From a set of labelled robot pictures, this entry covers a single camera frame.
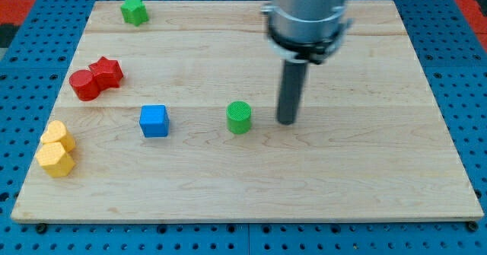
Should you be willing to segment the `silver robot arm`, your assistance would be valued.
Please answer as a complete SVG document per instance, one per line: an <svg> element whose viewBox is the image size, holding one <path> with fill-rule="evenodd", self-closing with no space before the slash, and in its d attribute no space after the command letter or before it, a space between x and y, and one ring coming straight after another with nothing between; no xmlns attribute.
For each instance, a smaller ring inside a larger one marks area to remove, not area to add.
<svg viewBox="0 0 487 255"><path fill-rule="evenodd" d="M342 45L352 21L347 0L270 0L261 7L267 39L285 61L319 65Z"/></svg>

